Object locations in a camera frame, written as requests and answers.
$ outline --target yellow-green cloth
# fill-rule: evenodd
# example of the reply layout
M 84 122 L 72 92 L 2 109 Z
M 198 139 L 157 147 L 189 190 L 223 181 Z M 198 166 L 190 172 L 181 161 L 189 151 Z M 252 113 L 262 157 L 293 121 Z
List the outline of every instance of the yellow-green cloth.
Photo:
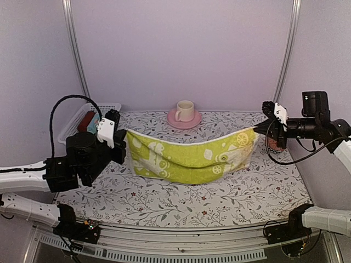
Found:
M 127 131 L 135 174 L 182 184 L 204 184 L 249 165 L 258 135 L 253 128 L 193 144 Z

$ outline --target mug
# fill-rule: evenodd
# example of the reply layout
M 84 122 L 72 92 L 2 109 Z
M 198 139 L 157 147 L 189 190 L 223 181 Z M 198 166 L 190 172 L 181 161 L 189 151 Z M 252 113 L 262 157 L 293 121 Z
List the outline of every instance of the mug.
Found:
M 177 103 L 177 111 L 174 116 L 177 122 L 190 122 L 194 117 L 194 103 L 192 101 L 181 100 Z

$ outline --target floral pattern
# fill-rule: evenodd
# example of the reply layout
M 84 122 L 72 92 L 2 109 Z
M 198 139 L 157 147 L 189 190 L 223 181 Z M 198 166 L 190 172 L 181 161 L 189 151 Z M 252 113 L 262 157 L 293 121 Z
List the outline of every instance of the floral pattern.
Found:
M 203 112 L 202 122 L 190 130 L 167 124 L 165 112 L 125 112 L 120 128 L 173 142 L 200 142 L 253 126 L 260 113 Z M 288 151 L 272 153 L 291 161 Z M 249 168 L 203 185 L 182 185 L 134 176 L 127 156 L 123 165 L 111 162 L 93 187 L 59 193 L 57 203 L 74 207 L 79 218 L 105 224 L 152 227 L 223 227 L 285 219 L 289 211 L 310 197 L 294 165 L 272 162 L 261 136 Z

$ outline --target green towel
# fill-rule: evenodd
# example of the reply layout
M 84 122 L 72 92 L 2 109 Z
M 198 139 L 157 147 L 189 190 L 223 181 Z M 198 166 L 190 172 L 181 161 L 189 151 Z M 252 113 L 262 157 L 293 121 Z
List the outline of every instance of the green towel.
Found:
M 247 167 L 257 146 L 253 128 L 220 138 L 179 144 L 127 131 L 135 174 L 182 184 L 204 184 Z

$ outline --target white plastic basket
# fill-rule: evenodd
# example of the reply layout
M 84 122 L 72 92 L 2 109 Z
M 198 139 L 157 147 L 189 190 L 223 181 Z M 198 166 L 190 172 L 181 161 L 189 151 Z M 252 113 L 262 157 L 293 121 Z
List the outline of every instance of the white plastic basket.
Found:
M 119 103 L 97 103 L 97 104 L 103 116 L 109 110 L 120 111 L 122 107 L 122 105 Z M 97 112 L 91 103 L 84 104 L 60 132 L 57 139 L 59 143 L 66 145 L 66 138 L 69 136 L 75 135 L 78 132 L 77 127 L 80 124 L 80 122 L 83 120 L 84 116 L 87 114 L 88 111 Z

